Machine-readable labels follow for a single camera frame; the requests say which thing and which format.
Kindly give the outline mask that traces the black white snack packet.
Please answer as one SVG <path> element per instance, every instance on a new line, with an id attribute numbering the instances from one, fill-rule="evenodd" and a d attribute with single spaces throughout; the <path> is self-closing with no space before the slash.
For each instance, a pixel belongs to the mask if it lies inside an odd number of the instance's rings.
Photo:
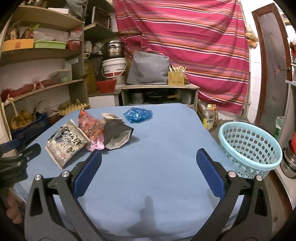
<path id="1" fill-rule="evenodd" d="M 73 120 L 69 120 L 51 135 L 45 149 L 56 165 L 63 169 L 70 159 L 89 143 L 88 136 Z"/>

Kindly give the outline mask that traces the pink snack bag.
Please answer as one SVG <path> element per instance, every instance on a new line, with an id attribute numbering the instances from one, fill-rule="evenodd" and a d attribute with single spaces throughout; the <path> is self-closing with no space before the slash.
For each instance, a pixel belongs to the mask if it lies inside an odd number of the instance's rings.
<path id="1" fill-rule="evenodd" d="M 97 136 L 91 136 L 90 140 L 91 140 L 91 142 L 85 146 L 88 151 L 93 152 L 94 150 L 105 149 L 104 134 L 103 133 L 101 133 Z"/>

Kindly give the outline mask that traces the red snack wrapper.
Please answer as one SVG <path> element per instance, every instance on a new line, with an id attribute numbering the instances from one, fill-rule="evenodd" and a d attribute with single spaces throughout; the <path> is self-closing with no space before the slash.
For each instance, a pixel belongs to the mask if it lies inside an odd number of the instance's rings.
<path id="1" fill-rule="evenodd" d="M 105 123 L 105 120 L 94 118 L 84 109 L 81 109 L 78 116 L 78 127 L 91 141 L 97 140 L 98 137 L 104 133 Z"/>

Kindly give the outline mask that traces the beige grey paper bag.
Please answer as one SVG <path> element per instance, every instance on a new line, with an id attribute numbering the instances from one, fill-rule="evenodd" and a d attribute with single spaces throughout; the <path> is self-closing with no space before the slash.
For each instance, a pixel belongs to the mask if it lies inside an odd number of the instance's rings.
<path id="1" fill-rule="evenodd" d="M 102 113 L 105 120 L 104 146 L 108 150 L 119 149 L 124 146 L 133 134 L 133 128 L 127 126 L 122 118 L 112 113 Z"/>

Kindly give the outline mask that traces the blue plastic bag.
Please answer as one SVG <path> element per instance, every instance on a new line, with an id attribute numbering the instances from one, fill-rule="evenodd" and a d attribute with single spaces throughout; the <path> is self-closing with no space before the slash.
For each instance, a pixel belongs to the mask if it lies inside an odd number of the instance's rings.
<path id="1" fill-rule="evenodd" d="M 130 123 L 142 123 L 150 120 L 153 117 L 153 112 L 143 108 L 130 108 L 123 115 Z"/>

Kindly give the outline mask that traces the dark blue plastic crate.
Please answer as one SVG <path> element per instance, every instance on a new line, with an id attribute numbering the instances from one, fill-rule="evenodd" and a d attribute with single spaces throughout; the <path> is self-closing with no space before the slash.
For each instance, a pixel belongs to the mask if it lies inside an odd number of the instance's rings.
<path id="1" fill-rule="evenodd" d="M 20 151 L 26 148 L 34 139 L 36 139 L 49 127 L 50 125 L 47 114 L 41 114 L 37 112 L 37 119 L 35 121 L 11 133 L 12 139 L 18 139 L 19 141 L 19 146 L 16 148 L 16 150 Z"/>

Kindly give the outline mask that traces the light blue plastic basket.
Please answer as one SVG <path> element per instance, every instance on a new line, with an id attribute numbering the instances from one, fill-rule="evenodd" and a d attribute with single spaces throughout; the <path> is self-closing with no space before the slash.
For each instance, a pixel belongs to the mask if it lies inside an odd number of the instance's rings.
<path id="1" fill-rule="evenodd" d="M 218 132 L 220 147 L 241 178 L 265 178 L 282 161 L 277 140 L 263 129 L 238 121 L 224 123 Z"/>

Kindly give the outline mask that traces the yellow egg tray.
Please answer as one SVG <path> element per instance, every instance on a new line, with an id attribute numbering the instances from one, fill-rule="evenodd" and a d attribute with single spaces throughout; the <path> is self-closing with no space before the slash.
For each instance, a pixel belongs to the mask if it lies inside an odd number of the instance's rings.
<path id="1" fill-rule="evenodd" d="M 59 116 L 66 116 L 67 114 L 69 113 L 72 113 L 76 110 L 81 110 L 81 109 L 88 109 L 89 108 L 89 104 L 86 104 L 86 103 L 82 103 L 82 104 L 71 104 L 69 107 L 63 109 L 63 110 L 59 110 L 58 111 L 58 114 Z"/>

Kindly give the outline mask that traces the blue table cloth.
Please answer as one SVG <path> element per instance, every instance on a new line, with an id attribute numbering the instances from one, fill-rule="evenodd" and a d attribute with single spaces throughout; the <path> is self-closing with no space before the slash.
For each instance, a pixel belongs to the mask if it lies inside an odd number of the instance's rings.
<path id="1" fill-rule="evenodd" d="M 183 104 L 148 105 L 153 116 L 133 123 L 121 148 L 102 151 L 102 163 L 81 207 L 107 240 L 190 240 L 219 198 L 196 162 L 204 149 L 231 165 L 197 114 Z"/>

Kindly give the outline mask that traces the white small cabinet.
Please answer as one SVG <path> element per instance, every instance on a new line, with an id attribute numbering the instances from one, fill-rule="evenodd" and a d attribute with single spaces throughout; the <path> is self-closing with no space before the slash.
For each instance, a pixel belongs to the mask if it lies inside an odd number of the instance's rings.
<path id="1" fill-rule="evenodd" d="M 95 93 L 88 96 L 90 108 L 107 108 L 120 106 L 119 95 L 121 90 L 116 89 L 112 93 Z"/>

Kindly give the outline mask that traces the cooking oil bottle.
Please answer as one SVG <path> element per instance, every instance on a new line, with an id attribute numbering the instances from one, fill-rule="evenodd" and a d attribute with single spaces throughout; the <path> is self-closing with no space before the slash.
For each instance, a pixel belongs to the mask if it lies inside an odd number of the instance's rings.
<path id="1" fill-rule="evenodd" d="M 215 109 L 212 104 L 207 104 L 206 109 L 202 112 L 202 123 L 207 130 L 211 130 L 215 121 Z"/>

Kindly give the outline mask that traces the yellow plastic box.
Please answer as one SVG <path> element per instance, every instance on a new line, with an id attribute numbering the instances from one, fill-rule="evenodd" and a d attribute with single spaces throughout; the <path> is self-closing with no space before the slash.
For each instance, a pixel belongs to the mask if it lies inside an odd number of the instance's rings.
<path id="1" fill-rule="evenodd" d="M 30 49 L 34 47 L 33 39 L 15 39 L 4 41 L 1 50 L 2 51 L 12 51 L 18 49 Z"/>

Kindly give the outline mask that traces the red plastic bowl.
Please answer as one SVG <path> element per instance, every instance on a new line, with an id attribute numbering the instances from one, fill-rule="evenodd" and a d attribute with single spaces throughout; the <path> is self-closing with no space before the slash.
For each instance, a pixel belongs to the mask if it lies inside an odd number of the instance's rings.
<path id="1" fill-rule="evenodd" d="M 97 81 L 96 86 L 97 86 L 99 93 L 101 93 L 101 94 L 112 93 L 115 90 L 116 79 Z"/>

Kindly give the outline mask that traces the green plastic tray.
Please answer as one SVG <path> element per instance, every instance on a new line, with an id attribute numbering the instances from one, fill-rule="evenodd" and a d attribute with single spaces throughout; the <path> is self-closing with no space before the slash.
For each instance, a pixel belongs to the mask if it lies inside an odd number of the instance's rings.
<path id="1" fill-rule="evenodd" d="M 47 49 L 66 49 L 66 42 L 58 41 L 34 41 L 34 48 L 47 48 Z"/>

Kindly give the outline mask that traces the grey low cabinet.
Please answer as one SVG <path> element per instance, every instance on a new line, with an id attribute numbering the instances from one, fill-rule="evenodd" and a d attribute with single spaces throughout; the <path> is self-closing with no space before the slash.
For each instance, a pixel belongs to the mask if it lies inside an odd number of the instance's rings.
<path id="1" fill-rule="evenodd" d="M 125 85 L 120 88 L 123 105 L 181 103 L 197 110 L 199 87 L 194 84 Z"/>

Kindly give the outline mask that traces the white plastic bucket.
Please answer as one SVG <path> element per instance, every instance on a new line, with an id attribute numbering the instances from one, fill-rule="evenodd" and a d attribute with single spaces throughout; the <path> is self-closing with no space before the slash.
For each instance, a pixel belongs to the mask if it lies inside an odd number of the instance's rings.
<path id="1" fill-rule="evenodd" d="M 116 86 L 126 85 L 125 58 L 112 58 L 102 62 L 102 75 L 106 79 L 116 79 Z"/>

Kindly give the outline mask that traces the steel cooking pot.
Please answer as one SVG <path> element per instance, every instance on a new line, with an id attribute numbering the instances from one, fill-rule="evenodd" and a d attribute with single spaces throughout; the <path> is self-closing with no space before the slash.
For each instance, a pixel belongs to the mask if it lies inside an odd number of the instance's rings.
<path id="1" fill-rule="evenodd" d="M 123 58 L 125 56 L 124 43 L 120 40 L 106 42 L 103 44 L 101 51 L 105 59 Z"/>

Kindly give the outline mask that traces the yellow utensil holder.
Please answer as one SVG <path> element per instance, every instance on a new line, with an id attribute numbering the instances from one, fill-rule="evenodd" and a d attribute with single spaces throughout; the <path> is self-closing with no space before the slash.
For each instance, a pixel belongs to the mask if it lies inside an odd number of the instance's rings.
<path id="1" fill-rule="evenodd" d="M 183 66 L 169 66 L 168 85 L 184 86 L 185 85 L 185 70 Z"/>

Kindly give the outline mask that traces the brown framed door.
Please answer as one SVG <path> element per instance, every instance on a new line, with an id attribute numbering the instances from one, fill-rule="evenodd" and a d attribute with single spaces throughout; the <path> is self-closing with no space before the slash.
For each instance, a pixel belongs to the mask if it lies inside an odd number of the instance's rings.
<path id="1" fill-rule="evenodd" d="M 284 116 L 292 80 L 290 47 L 282 17 L 274 3 L 252 12 L 261 53 L 261 89 L 255 124 L 274 135 L 276 118 Z"/>

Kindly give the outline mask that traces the grey fabric cover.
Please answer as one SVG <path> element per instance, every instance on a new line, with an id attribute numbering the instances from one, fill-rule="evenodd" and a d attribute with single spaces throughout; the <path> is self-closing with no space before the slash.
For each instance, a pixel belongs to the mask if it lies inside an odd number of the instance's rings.
<path id="1" fill-rule="evenodd" d="M 133 54 L 127 84 L 167 85 L 170 65 L 168 56 L 136 51 Z"/>

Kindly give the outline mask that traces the red striped curtain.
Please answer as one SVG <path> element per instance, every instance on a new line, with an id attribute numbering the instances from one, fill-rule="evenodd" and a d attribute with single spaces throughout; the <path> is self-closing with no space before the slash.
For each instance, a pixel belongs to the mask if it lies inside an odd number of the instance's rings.
<path id="1" fill-rule="evenodd" d="M 241 113 L 248 90 L 249 48 L 239 1 L 115 1 L 126 52 L 152 52 L 182 66 L 199 98 Z"/>

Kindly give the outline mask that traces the wooden wall shelf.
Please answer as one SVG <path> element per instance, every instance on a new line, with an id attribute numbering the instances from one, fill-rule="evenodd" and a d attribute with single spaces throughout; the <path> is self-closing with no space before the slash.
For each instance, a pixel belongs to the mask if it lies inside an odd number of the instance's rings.
<path id="1" fill-rule="evenodd" d="M 52 117 L 66 104 L 87 103 L 84 23 L 53 9 L 21 5 L 1 34 L 4 41 L 66 42 L 66 49 L 1 50 L 1 142 L 35 121 L 36 112 Z"/>

